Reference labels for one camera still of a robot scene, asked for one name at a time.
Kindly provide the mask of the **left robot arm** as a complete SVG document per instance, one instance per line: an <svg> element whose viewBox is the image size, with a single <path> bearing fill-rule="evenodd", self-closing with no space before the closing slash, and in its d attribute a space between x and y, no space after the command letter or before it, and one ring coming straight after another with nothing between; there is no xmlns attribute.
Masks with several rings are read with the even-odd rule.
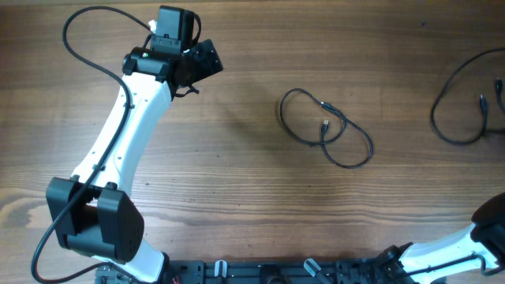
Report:
<svg viewBox="0 0 505 284"><path fill-rule="evenodd" d="M133 177L172 101L194 93L223 65L212 41L200 39L193 11L161 6L146 29L144 44L123 59L117 100L89 153L69 178L47 187L47 236L131 282L178 283L169 256L144 239L144 219L130 198Z"/></svg>

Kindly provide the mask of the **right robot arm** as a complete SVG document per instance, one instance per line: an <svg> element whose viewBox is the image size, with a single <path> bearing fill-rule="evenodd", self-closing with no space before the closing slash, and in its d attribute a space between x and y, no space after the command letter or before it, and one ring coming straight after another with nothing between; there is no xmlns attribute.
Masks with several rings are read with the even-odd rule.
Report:
<svg viewBox="0 0 505 284"><path fill-rule="evenodd" d="M504 271L504 195L482 204L472 224L429 243L391 246L375 258L383 283L433 283L478 269L484 277Z"/></svg>

